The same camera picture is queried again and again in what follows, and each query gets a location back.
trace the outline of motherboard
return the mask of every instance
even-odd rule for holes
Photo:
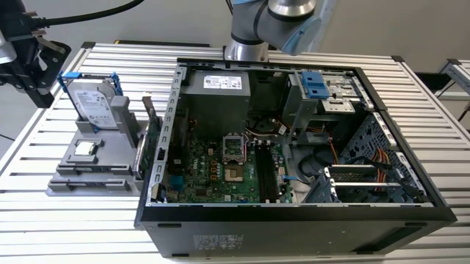
[[[171,176],[178,180],[170,184],[168,202],[291,202],[288,182],[282,177],[287,170],[280,145],[247,142],[238,135],[223,141],[192,139],[187,157],[184,175]]]

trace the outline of aluminum extrusion table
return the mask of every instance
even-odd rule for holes
[[[466,92],[466,94],[462,92],[446,92],[443,96],[451,94],[453,96],[467,97],[470,95],[470,60],[449,59],[441,72],[450,76]]]
[[[96,44],[79,50],[68,70],[117,72],[129,108],[146,119],[143,92],[151,93],[163,115],[178,57],[222,59],[222,49]],[[56,86],[52,108],[36,111],[0,160],[1,264],[470,263],[470,136],[407,64],[382,56],[304,53],[290,57],[275,51],[270,61],[362,67],[458,222],[386,256],[162,259],[147,233],[134,230],[139,197],[48,197],[43,193],[76,131],[77,114]]]

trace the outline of ram slot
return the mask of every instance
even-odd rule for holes
[[[268,145],[255,146],[256,174],[259,182],[260,202],[275,202],[278,199],[276,181],[274,174],[274,162],[271,157],[271,147]]]

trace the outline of green circuit board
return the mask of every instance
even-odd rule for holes
[[[259,203],[260,195],[254,145],[247,144],[246,162],[243,165],[238,165],[223,164],[222,141],[192,140],[190,144],[183,190],[178,193],[178,196],[174,195],[168,198],[168,202]],[[274,159],[279,160],[282,157],[280,146],[274,146],[271,149]],[[284,168],[284,164],[276,164],[276,166]],[[278,181],[278,168],[272,167],[272,170]],[[235,178],[230,177],[231,172],[236,173]],[[290,191],[279,198],[279,201],[291,202]]]

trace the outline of power supply label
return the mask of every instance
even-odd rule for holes
[[[192,235],[196,250],[240,249],[244,235]]]
[[[242,90],[242,77],[207,75],[204,77],[204,88]]]
[[[75,91],[75,95],[88,122],[99,128],[116,128],[116,121],[112,117],[105,95],[99,91],[85,90]]]

